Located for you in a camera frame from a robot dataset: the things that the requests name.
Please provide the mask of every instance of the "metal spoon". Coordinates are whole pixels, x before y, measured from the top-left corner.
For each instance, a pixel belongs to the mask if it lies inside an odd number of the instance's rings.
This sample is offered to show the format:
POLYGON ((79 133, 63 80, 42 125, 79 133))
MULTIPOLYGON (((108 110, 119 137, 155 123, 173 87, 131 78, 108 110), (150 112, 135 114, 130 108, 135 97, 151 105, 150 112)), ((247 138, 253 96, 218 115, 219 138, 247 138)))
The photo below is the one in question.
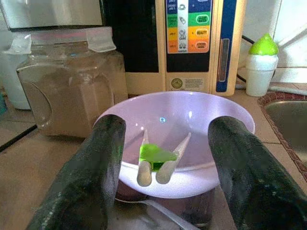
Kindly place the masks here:
POLYGON ((139 200, 139 201, 127 201, 127 200, 121 200, 118 198, 115 198, 115 200, 128 203, 128 204, 145 204, 148 206, 152 206, 162 212, 164 215, 166 215, 168 218, 170 218, 172 221, 174 221, 177 225, 179 225, 183 230, 200 230, 199 228, 195 227, 191 223, 185 221, 183 218, 177 216, 175 213, 173 213, 171 210, 167 209, 166 207, 163 207, 162 205, 158 204, 157 202, 153 200, 139 200))

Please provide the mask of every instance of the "white wall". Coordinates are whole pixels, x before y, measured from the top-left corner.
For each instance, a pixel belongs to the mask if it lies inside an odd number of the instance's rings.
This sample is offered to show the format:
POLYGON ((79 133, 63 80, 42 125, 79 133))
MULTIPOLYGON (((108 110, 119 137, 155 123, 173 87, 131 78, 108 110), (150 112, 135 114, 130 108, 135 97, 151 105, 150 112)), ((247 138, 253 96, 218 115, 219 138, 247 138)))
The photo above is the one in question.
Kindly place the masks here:
MULTIPOLYGON (((307 24, 307 0, 247 0, 243 35, 258 40, 269 33, 275 42, 307 24)), ((244 66, 250 44, 242 40, 239 67, 244 66)), ((276 82, 307 83, 307 30, 279 47, 276 82)), ((239 74, 245 74, 244 68, 239 74)))

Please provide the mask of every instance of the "green cap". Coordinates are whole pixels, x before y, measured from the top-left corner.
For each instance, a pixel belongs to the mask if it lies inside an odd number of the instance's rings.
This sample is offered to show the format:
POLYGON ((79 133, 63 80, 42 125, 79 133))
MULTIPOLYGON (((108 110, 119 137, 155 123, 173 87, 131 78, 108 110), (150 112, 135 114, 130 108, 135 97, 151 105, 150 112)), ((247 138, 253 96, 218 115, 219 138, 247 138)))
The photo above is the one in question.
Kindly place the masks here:
POLYGON ((266 33, 257 42, 255 42, 250 50, 249 54, 254 55, 276 55, 278 54, 278 46, 273 41, 271 36, 266 33))
POLYGON ((166 161, 175 161, 177 155, 173 152, 164 150, 154 144, 145 144, 140 147, 139 161, 150 163, 152 171, 158 171, 166 161))

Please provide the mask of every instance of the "stainless steel sink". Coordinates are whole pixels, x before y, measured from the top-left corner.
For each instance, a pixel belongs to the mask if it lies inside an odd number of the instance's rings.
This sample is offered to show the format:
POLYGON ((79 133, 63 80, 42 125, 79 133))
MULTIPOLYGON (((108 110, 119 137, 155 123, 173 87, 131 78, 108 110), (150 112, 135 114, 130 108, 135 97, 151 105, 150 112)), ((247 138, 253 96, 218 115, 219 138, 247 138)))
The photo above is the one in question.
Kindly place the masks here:
POLYGON ((279 131, 307 166, 307 101, 281 101, 265 106, 279 131))

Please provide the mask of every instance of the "printed label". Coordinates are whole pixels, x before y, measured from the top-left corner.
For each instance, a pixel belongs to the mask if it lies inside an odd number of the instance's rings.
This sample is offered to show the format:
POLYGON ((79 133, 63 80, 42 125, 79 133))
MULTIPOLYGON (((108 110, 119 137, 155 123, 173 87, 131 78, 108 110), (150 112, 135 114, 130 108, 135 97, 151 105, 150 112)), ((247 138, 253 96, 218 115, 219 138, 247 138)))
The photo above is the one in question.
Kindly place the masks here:
POLYGON ((209 51, 212 0, 166 0, 167 52, 209 51))
POLYGON ((172 91, 203 91, 203 79, 198 78, 174 78, 171 80, 172 91))

